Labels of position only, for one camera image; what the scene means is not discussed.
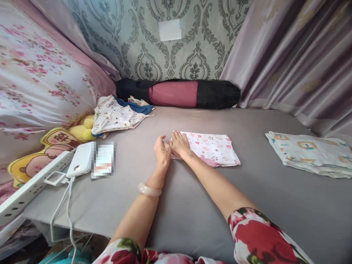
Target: green patterned wallpaper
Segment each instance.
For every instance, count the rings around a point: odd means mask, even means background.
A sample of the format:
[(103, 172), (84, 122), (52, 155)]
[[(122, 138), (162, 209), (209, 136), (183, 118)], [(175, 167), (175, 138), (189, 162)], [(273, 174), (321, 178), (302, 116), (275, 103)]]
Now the green patterned wallpaper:
[[(252, 0), (64, 0), (90, 48), (121, 77), (219, 79)], [(158, 21), (181, 18), (182, 39)]]

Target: hand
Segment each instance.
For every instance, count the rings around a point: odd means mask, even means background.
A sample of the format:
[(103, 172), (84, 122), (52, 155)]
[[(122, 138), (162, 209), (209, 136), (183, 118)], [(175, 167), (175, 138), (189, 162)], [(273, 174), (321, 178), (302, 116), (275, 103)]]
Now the hand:
[(160, 136), (155, 142), (154, 152), (158, 165), (169, 165), (170, 162), (171, 148), (168, 143), (163, 141), (165, 137), (166, 136)]
[(182, 158), (187, 155), (190, 149), (190, 143), (188, 142), (186, 134), (181, 135), (179, 131), (172, 132), (172, 141), (169, 139), (169, 143), (172, 149), (172, 154)]

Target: white paper note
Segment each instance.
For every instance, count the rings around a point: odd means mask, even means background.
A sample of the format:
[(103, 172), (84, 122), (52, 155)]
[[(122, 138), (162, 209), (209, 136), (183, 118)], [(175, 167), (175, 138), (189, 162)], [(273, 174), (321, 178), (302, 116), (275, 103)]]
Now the white paper note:
[(160, 41), (182, 39), (181, 19), (159, 22)]

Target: red floral pajamas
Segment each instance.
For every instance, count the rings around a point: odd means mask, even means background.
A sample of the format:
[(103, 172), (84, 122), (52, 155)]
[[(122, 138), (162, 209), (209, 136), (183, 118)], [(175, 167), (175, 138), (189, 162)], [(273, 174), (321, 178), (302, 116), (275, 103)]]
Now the red floral pajamas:
[[(237, 263), (277, 264), (313, 263), (308, 256), (265, 215), (253, 208), (240, 208), (228, 218), (235, 241), (234, 257)], [(223, 263), (200, 257), (197, 261), (183, 254), (158, 253), (145, 249), (129, 238), (110, 244), (94, 264), (215, 264)]]

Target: woman's left hand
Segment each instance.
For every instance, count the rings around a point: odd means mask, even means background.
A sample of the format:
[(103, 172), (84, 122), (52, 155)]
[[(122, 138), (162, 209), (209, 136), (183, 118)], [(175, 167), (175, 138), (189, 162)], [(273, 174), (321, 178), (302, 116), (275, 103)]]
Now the woman's left hand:
[(171, 148), (169, 144), (165, 143), (163, 139), (166, 136), (157, 138), (154, 146), (155, 157), (157, 158), (158, 165), (169, 165), (171, 158)]

